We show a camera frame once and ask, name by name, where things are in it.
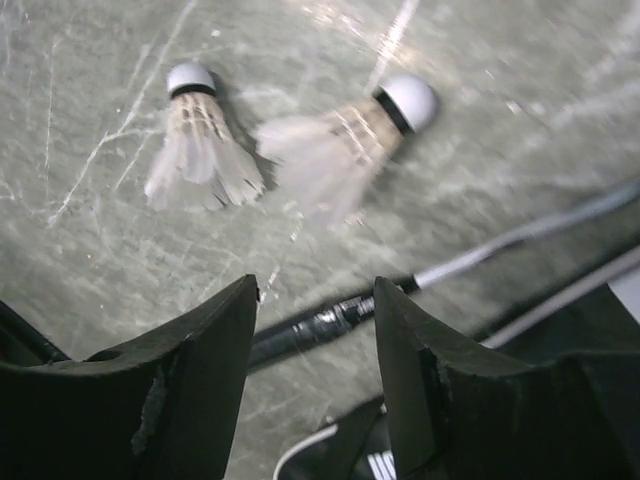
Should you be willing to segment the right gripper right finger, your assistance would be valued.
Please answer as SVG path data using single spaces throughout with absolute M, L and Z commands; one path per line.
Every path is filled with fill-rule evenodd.
M 401 479 L 635 479 L 639 325 L 608 288 L 490 349 L 374 288 Z

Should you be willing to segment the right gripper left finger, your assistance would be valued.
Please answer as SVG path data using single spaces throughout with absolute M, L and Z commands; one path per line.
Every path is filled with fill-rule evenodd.
M 258 300 L 245 275 L 191 311 L 83 361 L 1 310 L 5 479 L 221 479 Z

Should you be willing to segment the black racket cover bag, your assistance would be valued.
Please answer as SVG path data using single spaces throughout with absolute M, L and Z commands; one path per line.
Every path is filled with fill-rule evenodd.
M 542 298 L 489 338 L 374 287 L 383 393 L 298 442 L 277 479 L 635 479 L 639 253 Z

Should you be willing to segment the white shuttlecock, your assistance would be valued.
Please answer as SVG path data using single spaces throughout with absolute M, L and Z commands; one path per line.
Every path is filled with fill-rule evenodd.
M 144 186 L 148 205 L 216 211 L 256 201 L 265 191 L 263 177 L 231 134 L 209 70 L 181 63 L 168 73 L 166 88 L 164 141 Z
M 386 162 L 437 108 L 426 80 L 402 74 L 324 114 L 264 121 L 252 135 L 257 153 L 273 164 L 276 185 L 306 219 L 331 228 L 357 215 Z

